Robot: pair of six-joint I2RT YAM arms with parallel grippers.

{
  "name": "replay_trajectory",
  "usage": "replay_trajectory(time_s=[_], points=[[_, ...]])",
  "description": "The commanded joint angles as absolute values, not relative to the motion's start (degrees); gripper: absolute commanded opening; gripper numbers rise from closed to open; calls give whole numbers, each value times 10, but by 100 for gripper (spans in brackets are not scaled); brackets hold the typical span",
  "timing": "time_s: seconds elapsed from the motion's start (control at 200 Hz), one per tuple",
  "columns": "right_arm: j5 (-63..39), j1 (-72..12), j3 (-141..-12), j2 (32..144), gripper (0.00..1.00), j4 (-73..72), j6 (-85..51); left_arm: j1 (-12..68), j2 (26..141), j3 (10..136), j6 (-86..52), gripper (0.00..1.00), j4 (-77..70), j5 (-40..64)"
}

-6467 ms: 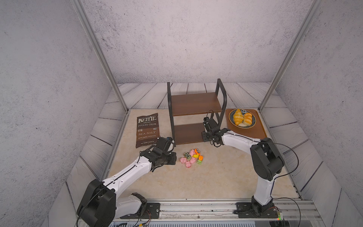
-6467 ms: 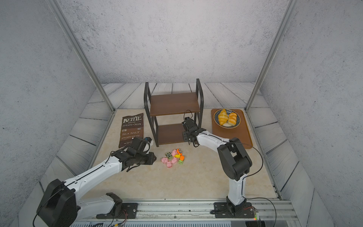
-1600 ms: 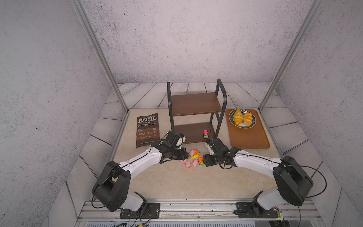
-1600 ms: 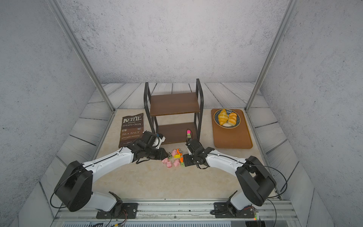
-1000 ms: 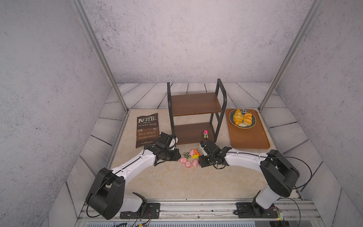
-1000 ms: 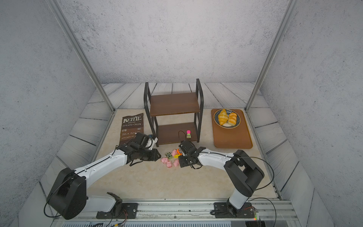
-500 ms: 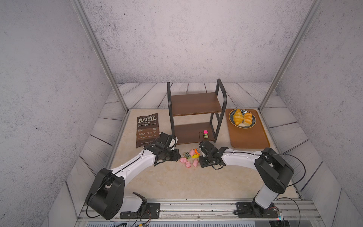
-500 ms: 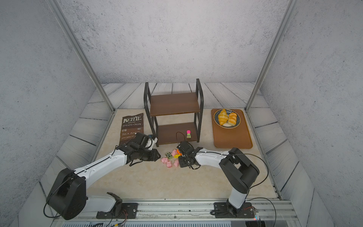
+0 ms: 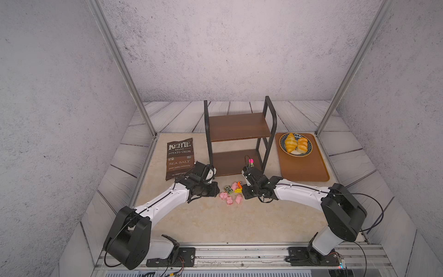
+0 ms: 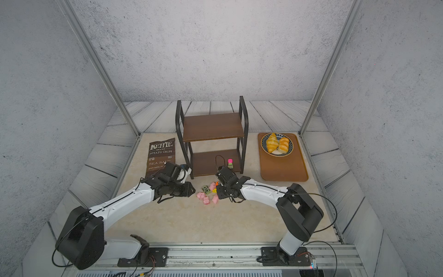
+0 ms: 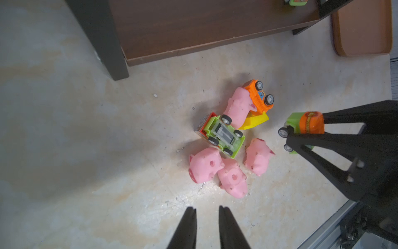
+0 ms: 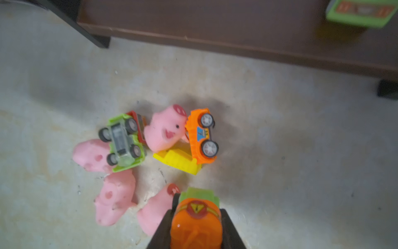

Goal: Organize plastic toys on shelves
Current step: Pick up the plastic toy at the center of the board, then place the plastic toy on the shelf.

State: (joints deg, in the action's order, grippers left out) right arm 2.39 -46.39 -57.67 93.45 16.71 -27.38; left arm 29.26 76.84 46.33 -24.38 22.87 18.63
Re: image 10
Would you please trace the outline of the green truck pink drum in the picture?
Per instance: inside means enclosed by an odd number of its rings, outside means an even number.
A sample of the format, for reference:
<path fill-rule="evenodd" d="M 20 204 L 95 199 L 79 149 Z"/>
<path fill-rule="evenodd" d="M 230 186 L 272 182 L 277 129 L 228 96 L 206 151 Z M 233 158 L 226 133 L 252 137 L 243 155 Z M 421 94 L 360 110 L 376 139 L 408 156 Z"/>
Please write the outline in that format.
<path fill-rule="evenodd" d="M 229 169 L 233 169 L 233 168 L 234 168 L 234 162 L 233 162 L 233 159 L 228 159 L 227 167 L 228 167 Z"/>

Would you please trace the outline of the green truck picture box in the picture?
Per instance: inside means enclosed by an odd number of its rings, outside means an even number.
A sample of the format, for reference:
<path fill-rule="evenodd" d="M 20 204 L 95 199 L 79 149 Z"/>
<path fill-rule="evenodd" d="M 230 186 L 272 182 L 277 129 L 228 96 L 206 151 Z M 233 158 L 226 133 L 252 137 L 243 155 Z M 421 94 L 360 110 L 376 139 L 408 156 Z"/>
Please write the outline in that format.
<path fill-rule="evenodd" d="M 212 191 L 210 190 L 210 188 L 208 186 L 203 186 L 202 190 L 206 195 L 209 195 L 212 193 Z"/>

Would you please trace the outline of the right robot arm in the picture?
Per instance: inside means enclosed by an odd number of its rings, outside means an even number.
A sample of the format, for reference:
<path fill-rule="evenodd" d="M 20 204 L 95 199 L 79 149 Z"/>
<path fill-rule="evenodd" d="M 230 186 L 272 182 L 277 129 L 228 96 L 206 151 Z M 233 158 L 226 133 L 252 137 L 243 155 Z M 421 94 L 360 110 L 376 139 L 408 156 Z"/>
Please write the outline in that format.
<path fill-rule="evenodd" d="M 324 217 L 323 210 L 301 185 L 276 187 L 237 175 L 228 167 L 219 167 L 217 194 L 221 199 L 236 202 L 254 201 L 279 211 L 287 233 L 279 241 L 277 257 L 288 264 L 303 243 L 308 242 Z"/>

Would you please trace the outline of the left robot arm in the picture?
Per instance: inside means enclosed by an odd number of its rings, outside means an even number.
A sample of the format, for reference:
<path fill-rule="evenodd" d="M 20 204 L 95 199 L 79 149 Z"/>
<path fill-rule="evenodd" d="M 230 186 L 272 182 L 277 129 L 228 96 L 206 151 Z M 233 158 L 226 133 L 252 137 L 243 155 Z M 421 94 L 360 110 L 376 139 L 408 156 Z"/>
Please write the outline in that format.
<path fill-rule="evenodd" d="M 167 162 L 164 168 L 141 178 L 127 192 L 91 208 L 73 209 L 55 243 L 55 251 L 70 265 L 85 270 L 99 260 L 118 259 L 118 266 L 140 267 L 153 262 L 149 243 L 138 235 L 128 239 L 106 239 L 106 231 L 134 210 L 148 203 L 190 197 L 195 188 L 187 180 L 187 165 Z"/>

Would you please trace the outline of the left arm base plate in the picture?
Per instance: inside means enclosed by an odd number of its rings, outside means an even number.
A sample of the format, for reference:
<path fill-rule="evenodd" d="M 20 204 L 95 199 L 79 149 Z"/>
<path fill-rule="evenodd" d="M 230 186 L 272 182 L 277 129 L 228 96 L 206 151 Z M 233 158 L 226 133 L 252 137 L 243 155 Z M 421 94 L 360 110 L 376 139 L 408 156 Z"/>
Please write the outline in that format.
<path fill-rule="evenodd" d="M 168 258 L 168 248 L 141 248 L 132 259 L 120 258 L 117 267 L 165 267 Z"/>

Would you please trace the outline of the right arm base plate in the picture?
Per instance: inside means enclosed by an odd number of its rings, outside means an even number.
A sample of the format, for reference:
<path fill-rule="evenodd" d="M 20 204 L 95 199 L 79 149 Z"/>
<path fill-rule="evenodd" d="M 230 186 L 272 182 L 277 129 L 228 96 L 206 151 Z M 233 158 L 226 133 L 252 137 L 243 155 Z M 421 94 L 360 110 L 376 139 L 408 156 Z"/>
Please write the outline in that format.
<path fill-rule="evenodd" d="M 262 247 L 261 255 L 256 259 L 264 266 L 312 267 L 311 253 L 307 248 L 300 247 L 293 255 L 289 255 L 279 247 Z"/>

